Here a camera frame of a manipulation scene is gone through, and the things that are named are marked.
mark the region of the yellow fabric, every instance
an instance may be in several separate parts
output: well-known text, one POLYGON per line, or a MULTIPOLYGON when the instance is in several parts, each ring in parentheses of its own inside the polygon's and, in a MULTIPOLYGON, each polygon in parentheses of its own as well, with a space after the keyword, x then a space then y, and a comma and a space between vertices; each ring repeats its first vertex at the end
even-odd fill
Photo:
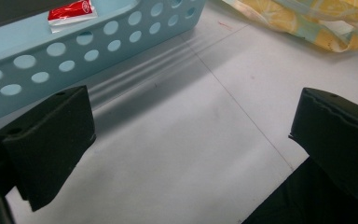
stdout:
POLYGON ((251 20, 321 48, 334 52, 358 49, 358 29, 351 26, 358 25, 358 0, 223 1, 251 20))

